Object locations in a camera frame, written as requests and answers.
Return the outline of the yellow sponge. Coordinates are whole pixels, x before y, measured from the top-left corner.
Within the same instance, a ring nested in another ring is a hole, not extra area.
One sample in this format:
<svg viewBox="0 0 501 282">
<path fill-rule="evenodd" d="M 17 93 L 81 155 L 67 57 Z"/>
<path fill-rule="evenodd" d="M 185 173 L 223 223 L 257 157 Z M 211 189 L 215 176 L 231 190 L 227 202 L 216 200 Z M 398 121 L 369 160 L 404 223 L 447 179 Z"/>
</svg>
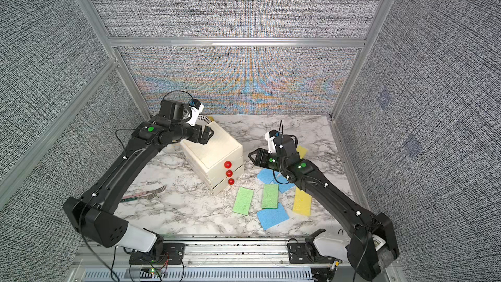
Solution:
<svg viewBox="0 0 501 282">
<path fill-rule="evenodd" d="M 309 194 L 296 188 L 292 211 L 296 214 L 309 217 L 311 215 L 312 199 Z"/>
<path fill-rule="evenodd" d="M 308 149 L 306 149 L 300 145 L 297 146 L 296 151 L 298 152 L 301 159 L 305 159 L 305 156 L 308 153 Z"/>
</svg>

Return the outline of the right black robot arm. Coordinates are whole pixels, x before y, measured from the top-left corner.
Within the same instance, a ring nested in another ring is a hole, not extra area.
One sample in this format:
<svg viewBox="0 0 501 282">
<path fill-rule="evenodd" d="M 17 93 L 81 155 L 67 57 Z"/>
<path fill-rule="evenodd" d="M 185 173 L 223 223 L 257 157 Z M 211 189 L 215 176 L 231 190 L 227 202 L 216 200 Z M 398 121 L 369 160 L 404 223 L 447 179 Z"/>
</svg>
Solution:
<svg viewBox="0 0 501 282">
<path fill-rule="evenodd" d="M 315 198 L 350 237 L 347 260 L 356 275 L 372 281 L 400 253 L 391 219 L 365 209 L 335 187 L 313 162 L 302 159 L 295 136 L 277 134 L 272 151 L 258 148 L 249 153 L 254 165 L 279 172 L 288 182 Z"/>
</svg>

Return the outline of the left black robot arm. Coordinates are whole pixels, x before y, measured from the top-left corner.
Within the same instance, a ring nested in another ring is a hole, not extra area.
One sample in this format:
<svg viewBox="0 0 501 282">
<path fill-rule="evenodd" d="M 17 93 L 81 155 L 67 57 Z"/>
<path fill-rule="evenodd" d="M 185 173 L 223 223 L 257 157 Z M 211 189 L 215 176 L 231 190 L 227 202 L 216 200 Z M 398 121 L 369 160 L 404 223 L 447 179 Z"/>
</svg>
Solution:
<svg viewBox="0 0 501 282">
<path fill-rule="evenodd" d="M 208 125 L 159 117 L 143 122 L 100 180 L 79 198 L 65 201 L 63 209 L 71 225 L 83 238 L 106 248 L 120 246 L 142 254 L 146 261 L 158 261 L 164 255 L 163 237 L 115 215 L 118 204 L 143 168 L 163 148 L 183 140 L 205 145 L 213 135 Z"/>
</svg>

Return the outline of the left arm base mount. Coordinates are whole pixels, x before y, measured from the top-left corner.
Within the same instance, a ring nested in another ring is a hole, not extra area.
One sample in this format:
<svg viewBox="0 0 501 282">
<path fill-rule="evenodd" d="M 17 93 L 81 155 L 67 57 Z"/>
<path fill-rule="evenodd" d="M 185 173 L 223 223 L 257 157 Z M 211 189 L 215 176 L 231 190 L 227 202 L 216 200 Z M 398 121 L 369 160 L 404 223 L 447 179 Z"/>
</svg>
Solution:
<svg viewBox="0 0 501 282">
<path fill-rule="evenodd" d="M 156 245 L 150 252 L 133 251 L 130 254 L 130 265 L 180 265 L 184 258 L 186 245 L 182 243 L 163 243 Z"/>
</svg>

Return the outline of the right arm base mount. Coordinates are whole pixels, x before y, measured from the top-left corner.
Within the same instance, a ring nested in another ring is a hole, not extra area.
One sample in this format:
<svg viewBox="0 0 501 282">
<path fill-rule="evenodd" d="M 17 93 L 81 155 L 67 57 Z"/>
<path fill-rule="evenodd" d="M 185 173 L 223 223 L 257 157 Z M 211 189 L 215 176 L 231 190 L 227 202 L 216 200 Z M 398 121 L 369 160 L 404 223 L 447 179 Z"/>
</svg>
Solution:
<svg viewBox="0 0 501 282">
<path fill-rule="evenodd" d="M 326 232 L 326 229 L 319 229 L 306 237 L 304 242 L 299 242 L 296 238 L 287 241 L 287 251 L 290 264 L 328 264 L 337 261 L 337 258 L 326 257 L 320 254 L 314 246 L 314 239 Z"/>
</svg>

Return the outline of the white three-drawer cabinet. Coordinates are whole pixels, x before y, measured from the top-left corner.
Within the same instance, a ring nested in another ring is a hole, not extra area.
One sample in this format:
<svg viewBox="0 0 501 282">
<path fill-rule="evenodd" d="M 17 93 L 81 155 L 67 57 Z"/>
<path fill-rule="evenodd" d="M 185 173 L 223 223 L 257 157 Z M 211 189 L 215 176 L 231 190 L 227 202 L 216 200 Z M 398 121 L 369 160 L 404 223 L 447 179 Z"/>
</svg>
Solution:
<svg viewBox="0 0 501 282">
<path fill-rule="evenodd" d="M 217 122 L 208 126 L 214 135 L 207 144 L 183 140 L 180 146 L 193 171 L 217 195 L 244 174 L 243 146 Z"/>
</svg>

